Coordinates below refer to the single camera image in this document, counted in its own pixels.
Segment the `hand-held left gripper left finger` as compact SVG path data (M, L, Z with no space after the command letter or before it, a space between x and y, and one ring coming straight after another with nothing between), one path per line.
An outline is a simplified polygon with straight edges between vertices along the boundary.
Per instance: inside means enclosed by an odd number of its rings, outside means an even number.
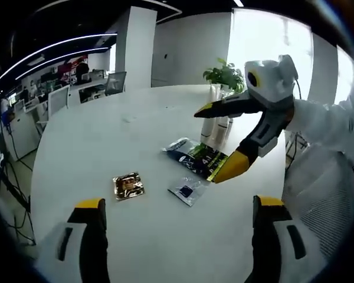
M79 202L40 242L37 271L46 282L109 282L106 231L105 199Z

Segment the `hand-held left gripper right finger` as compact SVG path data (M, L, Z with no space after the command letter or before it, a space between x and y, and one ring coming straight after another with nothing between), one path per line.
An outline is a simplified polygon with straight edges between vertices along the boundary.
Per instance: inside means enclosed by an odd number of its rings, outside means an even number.
M277 198L253 197L252 282L310 282L327 264L318 238Z

